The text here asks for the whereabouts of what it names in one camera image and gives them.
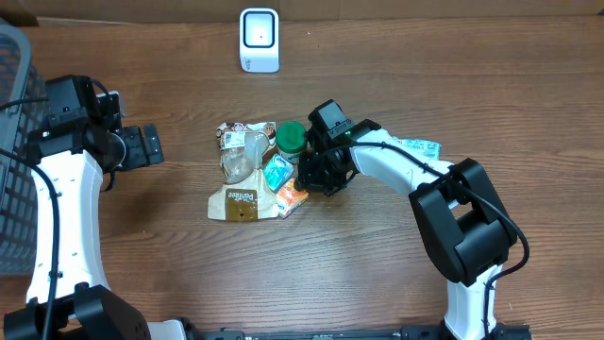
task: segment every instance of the wooden table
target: wooden table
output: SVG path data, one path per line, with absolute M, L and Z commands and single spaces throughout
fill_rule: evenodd
M 284 221 L 207 219 L 224 179 L 221 122 L 308 126 L 334 98 L 355 121 L 484 164 L 532 254 L 497 285 L 499 321 L 530 324 L 536 339 L 604 337 L 601 17 L 283 23 L 275 75 L 241 70 L 238 29 L 25 30 L 45 78 L 97 77 L 126 100 L 126 124 L 158 126 L 166 162 L 119 174 L 100 202 L 109 284 L 147 320 L 274 332 L 443 318 L 445 279 L 408 199 L 376 179 L 312 195 Z M 0 280 L 2 314 L 24 306 L 28 285 Z

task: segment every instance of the plastic bin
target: plastic bin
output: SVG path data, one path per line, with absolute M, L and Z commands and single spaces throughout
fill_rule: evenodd
M 44 81 L 31 66 L 27 36 L 15 27 L 0 25 L 0 104 L 43 96 Z M 47 113 L 45 102 L 0 111 L 0 147 L 23 157 L 27 133 L 38 128 Z M 37 206 L 30 170 L 0 156 L 0 275 L 33 272 Z

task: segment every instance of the brown wall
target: brown wall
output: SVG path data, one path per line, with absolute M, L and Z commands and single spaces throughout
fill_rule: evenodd
M 0 0 L 0 13 L 125 23 L 233 22 L 248 7 L 281 20 L 590 15 L 604 0 Z

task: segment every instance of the green bottle cap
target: green bottle cap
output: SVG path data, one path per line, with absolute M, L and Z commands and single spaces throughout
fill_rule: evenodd
M 306 129 L 298 122 L 285 122 L 277 129 L 277 147 L 283 152 L 297 154 L 306 149 Z

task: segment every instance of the brown label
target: brown label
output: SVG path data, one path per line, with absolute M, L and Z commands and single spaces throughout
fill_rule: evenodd
M 226 189 L 226 221 L 258 220 L 258 193 L 256 190 Z

